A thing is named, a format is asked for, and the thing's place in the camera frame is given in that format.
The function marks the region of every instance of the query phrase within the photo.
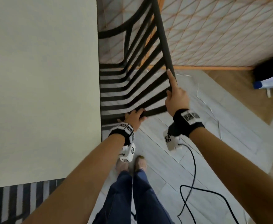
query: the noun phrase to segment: jeans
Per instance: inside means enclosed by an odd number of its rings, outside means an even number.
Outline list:
[[[119,174],[117,181],[111,185],[104,205],[93,224],[131,223],[131,187],[138,223],[174,224],[157,199],[142,169],[134,173],[133,183],[129,172],[122,171]]]

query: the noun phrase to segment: wrist strap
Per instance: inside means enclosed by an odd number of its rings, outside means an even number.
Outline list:
[[[189,109],[179,109],[173,116],[173,120],[181,134],[189,137],[190,133],[198,127],[205,127],[199,115]]]
[[[124,146],[130,145],[134,140],[134,129],[128,123],[122,122],[122,123],[116,125],[115,127],[113,127],[111,129],[111,132],[110,132],[109,136],[114,134],[114,133],[123,135],[125,137]]]

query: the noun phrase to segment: white cable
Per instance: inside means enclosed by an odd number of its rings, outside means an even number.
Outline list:
[[[211,113],[212,113],[214,119],[218,122],[218,132],[219,132],[220,139],[222,140],[222,134],[221,134],[220,127],[219,127],[219,126],[220,126],[219,120],[215,117],[215,115],[214,115],[212,109],[206,104],[206,102],[203,101],[201,98],[198,97],[198,88],[197,88],[197,90],[196,90],[196,97],[197,97],[200,101],[202,101],[202,102],[210,109],[210,111],[211,111]]]

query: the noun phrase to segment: white floor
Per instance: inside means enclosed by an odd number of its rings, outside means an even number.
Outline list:
[[[214,82],[203,71],[176,71],[176,74],[192,75],[192,77],[177,75],[177,81],[179,86],[189,93],[191,109],[200,115],[205,127],[268,173],[273,164],[273,129]],[[162,86],[167,87],[168,82],[165,82]],[[122,103],[110,102],[104,105],[123,104],[131,99],[132,98],[127,99]],[[149,107],[148,110],[163,105],[163,103],[164,100]],[[167,130],[172,122],[173,120],[168,113],[149,117],[135,134],[135,157],[138,154],[145,156],[148,163],[147,176],[152,188],[170,214],[172,220],[175,223],[180,223],[177,215],[183,207],[183,201],[179,193],[179,187],[182,184],[191,185],[194,174],[194,164],[191,153],[187,148],[183,147],[176,151],[169,151],[167,149],[162,133]],[[106,138],[108,133],[108,131],[104,131],[103,138]],[[239,223],[246,223],[243,208],[221,183],[197,147],[187,137],[183,136],[181,140],[181,142],[185,142],[191,147],[195,156],[197,173],[194,186],[216,191],[224,195],[231,205]],[[112,170],[101,190],[89,223],[93,221],[96,213],[101,209],[109,187],[115,180],[116,174],[115,171]],[[188,191],[187,188],[182,189],[184,197]],[[219,196],[193,190],[187,203],[197,223],[235,223],[227,205]],[[135,213],[134,204],[132,204],[132,212]],[[181,220],[183,224],[193,223],[187,209],[183,211]]]

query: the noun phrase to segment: shoe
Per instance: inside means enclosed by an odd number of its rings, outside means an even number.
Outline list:
[[[120,159],[118,159],[116,163],[116,171],[118,175],[124,170],[129,171],[128,162],[122,162]]]
[[[147,171],[147,161],[143,156],[138,156],[134,163],[134,171],[137,172],[139,169],[142,169],[144,172]]]

